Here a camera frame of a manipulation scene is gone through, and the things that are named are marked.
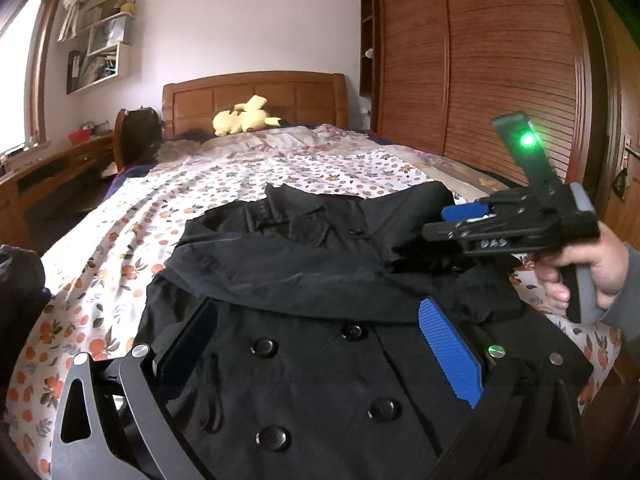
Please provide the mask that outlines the grey sleeve forearm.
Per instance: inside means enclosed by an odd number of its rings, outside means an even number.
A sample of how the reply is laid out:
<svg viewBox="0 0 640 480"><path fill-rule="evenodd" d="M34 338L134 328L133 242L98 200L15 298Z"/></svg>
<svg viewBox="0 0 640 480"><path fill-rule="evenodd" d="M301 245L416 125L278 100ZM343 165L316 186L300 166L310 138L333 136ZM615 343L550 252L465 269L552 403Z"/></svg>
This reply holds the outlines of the grey sleeve forearm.
<svg viewBox="0 0 640 480"><path fill-rule="evenodd" d="M612 307L603 315L602 322L619 328L629 348L639 350L640 332L640 266L637 249L627 247L629 264L623 288L615 298Z"/></svg>

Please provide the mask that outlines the person's right hand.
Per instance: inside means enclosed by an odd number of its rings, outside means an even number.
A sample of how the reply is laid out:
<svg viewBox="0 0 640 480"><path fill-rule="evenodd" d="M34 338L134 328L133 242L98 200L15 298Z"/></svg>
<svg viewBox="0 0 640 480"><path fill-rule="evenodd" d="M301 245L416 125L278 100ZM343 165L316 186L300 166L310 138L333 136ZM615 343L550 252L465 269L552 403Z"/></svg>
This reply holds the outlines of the person's right hand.
<svg viewBox="0 0 640 480"><path fill-rule="evenodd" d="M568 244L557 252L536 257L536 278L553 309L565 311L570 305L570 290L562 283L561 269L571 264L589 266L597 305L602 310L608 310L623 289L629 266L628 248L603 222L599 223L599 230L597 240Z"/></svg>

